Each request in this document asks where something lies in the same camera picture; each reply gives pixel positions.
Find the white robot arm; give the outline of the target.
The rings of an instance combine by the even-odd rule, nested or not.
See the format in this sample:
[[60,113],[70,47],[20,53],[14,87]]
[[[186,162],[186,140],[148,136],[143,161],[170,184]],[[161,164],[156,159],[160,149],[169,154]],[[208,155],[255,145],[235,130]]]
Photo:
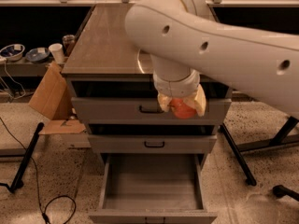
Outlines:
[[139,0],[125,31],[151,55],[155,88],[182,98],[200,72],[299,119],[299,37],[215,22],[206,0]]

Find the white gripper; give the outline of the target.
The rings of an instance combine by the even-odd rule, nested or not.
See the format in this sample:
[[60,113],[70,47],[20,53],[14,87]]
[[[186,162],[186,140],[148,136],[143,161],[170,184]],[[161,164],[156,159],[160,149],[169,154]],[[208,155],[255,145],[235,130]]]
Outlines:
[[166,81],[153,74],[154,87],[159,92],[157,99],[163,112],[170,110],[172,97],[184,98],[183,102],[194,109],[199,117],[206,112],[206,96],[200,83],[200,75],[192,70],[191,74],[179,81]]

